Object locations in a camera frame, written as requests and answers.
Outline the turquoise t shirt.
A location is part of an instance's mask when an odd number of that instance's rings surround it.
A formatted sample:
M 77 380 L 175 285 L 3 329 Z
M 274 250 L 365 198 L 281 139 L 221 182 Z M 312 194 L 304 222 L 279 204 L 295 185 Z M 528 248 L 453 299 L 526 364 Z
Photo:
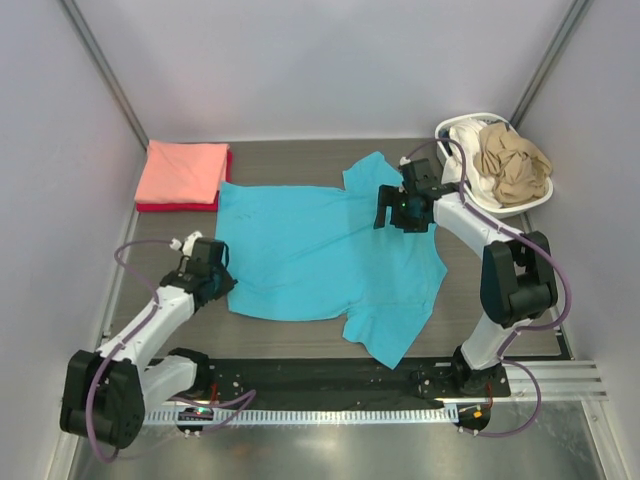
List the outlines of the turquoise t shirt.
M 431 317 L 447 274 L 434 231 L 374 226 L 378 189 L 400 174 L 379 153 L 340 188 L 220 188 L 215 234 L 230 249 L 231 312 L 305 322 L 345 316 L 343 337 L 394 369 Z

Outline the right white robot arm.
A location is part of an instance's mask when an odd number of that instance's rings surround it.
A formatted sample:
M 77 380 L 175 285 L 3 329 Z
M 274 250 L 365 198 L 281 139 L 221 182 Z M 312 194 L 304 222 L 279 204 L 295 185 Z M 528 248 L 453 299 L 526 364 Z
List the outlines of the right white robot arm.
M 428 160 L 403 157 L 402 184 L 379 187 L 374 227 L 405 233 L 442 227 L 481 260 L 483 309 L 471 336 L 457 347 L 450 380 L 463 396 L 480 396 L 498 376 L 511 337 L 557 304 L 558 290 L 547 237 L 512 231 L 482 212 L 457 183 L 441 184 Z

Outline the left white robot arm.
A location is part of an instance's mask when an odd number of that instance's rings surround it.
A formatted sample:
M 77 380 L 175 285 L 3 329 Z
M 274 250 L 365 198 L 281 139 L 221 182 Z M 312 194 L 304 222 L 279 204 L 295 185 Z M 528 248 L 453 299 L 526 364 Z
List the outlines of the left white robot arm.
M 178 266 L 150 287 L 143 310 L 97 350 L 79 350 L 69 360 L 62 431 L 124 449 L 137 437 L 146 413 L 174 396 L 198 400 L 210 392 L 206 354 L 175 348 L 160 361 L 154 358 L 175 330 L 234 288 L 229 247 L 200 232 L 169 246 L 180 254 Z

